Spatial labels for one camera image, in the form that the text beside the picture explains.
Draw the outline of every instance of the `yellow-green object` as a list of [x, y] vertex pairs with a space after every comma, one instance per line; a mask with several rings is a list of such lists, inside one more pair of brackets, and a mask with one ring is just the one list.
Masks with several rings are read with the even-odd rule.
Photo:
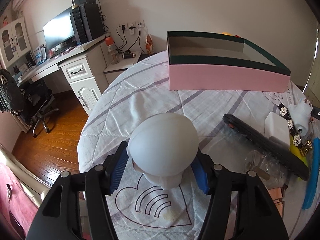
[[300, 150], [298, 149], [298, 147], [296, 147], [293, 143], [293, 138], [290, 135], [290, 152], [292, 152], [294, 155], [296, 155], [300, 160], [303, 161], [303, 163], [308, 167], [308, 162], [305, 156], [302, 156], [300, 153]]

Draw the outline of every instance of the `yellow object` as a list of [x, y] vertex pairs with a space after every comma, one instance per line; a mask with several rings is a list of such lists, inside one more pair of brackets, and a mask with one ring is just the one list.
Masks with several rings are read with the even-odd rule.
[[307, 159], [305, 156], [302, 156], [301, 153], [300, 153], [300, 150], [298, 149], [298, 147], [296, 147], [294, 144], [293, 144], [293, 138], [292, 136], [290, 135], [290, 152], [292, 152], [294, 155], [296, 155], [300, 160], [303, 161], [303, 163], [308, 166], [308, 162], [307, 162]]
[[233, 36], [231, 33], [228, 33], [228, 32], [223, 32], [222, 34], [224, 34], [224, 35], [229, 35], [229, 36]]

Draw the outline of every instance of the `chair base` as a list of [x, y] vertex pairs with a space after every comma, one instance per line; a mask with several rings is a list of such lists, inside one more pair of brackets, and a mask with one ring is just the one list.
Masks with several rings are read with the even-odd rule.
[[45, 128], [45, 132], [46, 132], [46, 133], [50, 133], [50, 129], [49, 129], [49, 127], [47, 126], [47, 124], [45, 123], [45, 118], [48, 117], [49, 115], [51, 115], [52, 113], [57, 112], [57, 111], [59, 111], [58, 108], [55, 108], [55, 109], [53, 109], [53, 110], [50, 110], [50, 111], [48, 111], [48, 112], [45, 113], [45, 114], [44, 114], [42, 111], [40, 111], [40, 112], [38, 112], [38, 114], [37, 114], [36, 116], [34, 116], [34, 117], [36, 118], [37, 122], [36, 122], [36, 124], [35, 124], [35, 126], [34, 126], [34, 128], [33, 128], [33, 130], [32, 130], [33, 138], [36, 138], [36, 137], [37, 137], [37, 134], [36, 134], [35, 130], [36, 130], [37, 125], [38, 125], [40, 122], [42, 122], [43, 127]]

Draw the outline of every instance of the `computer tower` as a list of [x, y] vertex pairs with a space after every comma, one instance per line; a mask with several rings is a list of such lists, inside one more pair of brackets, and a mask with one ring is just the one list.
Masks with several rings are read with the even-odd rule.
[[73, 31], [78, 44], [92, 41], [104, 34], [100, 10], [96, 3], [83, 3], [70, 13]]

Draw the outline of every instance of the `wooden floor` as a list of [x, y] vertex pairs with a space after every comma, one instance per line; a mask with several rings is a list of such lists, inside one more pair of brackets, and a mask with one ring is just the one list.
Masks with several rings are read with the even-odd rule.
[[22, 132], [12, 154], [29, 171], [52, 185], [61, 171], [79, 173], [77, 144], [81, 130], [88, 119], [73, 91], [54, 95], [59, 112], [54, 113], [47, 125], [47, 134], [39, 124], [33, 138], [32, 131]]

